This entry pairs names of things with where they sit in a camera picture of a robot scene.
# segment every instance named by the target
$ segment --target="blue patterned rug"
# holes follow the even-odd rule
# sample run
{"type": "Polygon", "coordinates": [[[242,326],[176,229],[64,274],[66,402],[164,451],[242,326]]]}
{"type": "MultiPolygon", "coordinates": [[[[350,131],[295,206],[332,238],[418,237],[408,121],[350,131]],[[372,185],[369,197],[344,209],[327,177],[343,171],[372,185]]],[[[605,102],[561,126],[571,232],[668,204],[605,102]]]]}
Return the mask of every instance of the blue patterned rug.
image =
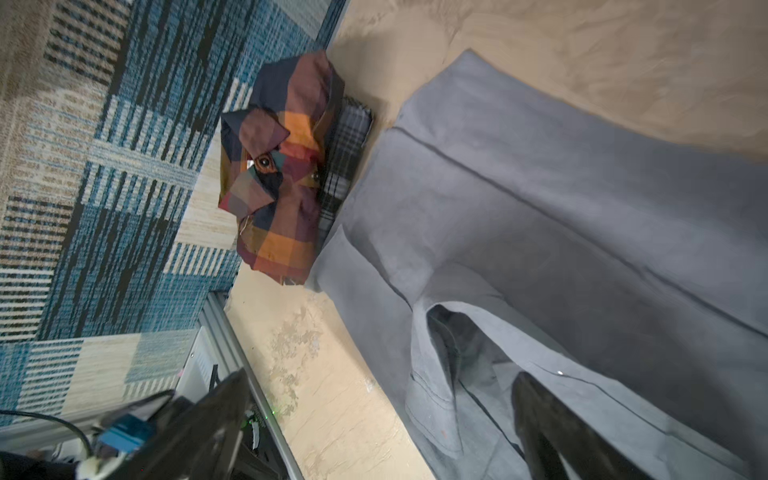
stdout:
{"type": "Polygon", "coordinates": [[[263,63],[325,48],[343,4],[6,2],[0,408],[175,386],[206,293],[240,265],[216,209],[219,115],[263,63]]]}

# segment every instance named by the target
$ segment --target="black cable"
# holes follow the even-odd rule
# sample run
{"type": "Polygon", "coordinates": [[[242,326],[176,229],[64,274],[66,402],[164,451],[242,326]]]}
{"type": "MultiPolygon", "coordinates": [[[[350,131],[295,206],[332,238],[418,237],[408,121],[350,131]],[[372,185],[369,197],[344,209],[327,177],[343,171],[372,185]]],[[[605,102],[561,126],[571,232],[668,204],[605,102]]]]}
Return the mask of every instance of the black cable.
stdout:
{"type": "Polygon", "coordinates": [[[80,430],[78,427],[71,424],[70,422],[67,422],[66,420],[62,420],[51,415],[46,415],[44,413],[20,412],[18,410],[0,410],[0,415],[16,415],[20,417],[32,417],[33,419],[41,419],[41,420],[48,420],[49,422],[61,423],[63,426],[67,427],[75,435],[77,435],[80,441],[83,442],[83,446],[85,447],[85,451],[88,453],[89,457],[93,456],[94,454],[93,448],[91,447],[91,443],[88,441],[88,437],[85,436],[82,430],[80,430]]]}

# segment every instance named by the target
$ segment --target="metal frame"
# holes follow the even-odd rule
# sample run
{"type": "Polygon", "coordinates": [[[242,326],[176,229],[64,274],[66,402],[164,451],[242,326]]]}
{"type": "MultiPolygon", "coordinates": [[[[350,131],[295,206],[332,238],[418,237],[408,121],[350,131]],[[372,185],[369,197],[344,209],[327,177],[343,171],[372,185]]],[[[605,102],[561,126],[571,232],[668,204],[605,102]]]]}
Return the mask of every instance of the metal frame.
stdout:
{"type": "Polygon", "coordinates": [[[283,432],[277,424],[277,419],[272,413],[272,407],[270,407],[269,402],[266,400],[256,374],[253,373],[245,351],[243,351],[243,347],[237,340],[237,335],[235,335],[232,325],[224,312],[225,303],[226,298],[223,293],[208,293],[208,297],[205,299],[203,309],[198,317],[200,324],[208,331],[208,335],[216,349],[216,354],[223,361],[223,365],[219,365],[219,367],[220,369],[226,369],[226,372],[222,372],[221,376],[224,377],[241,368],[245,369],[250,392],[259,410],[264,414],[266,427],[275,441],[277,451],[283,457],[283,462],[285,462],[286,469],[288,470],[288,476],[291,480],[304,480],[299,465],[296,463],[288,442],[286,442],[283,432]]]}

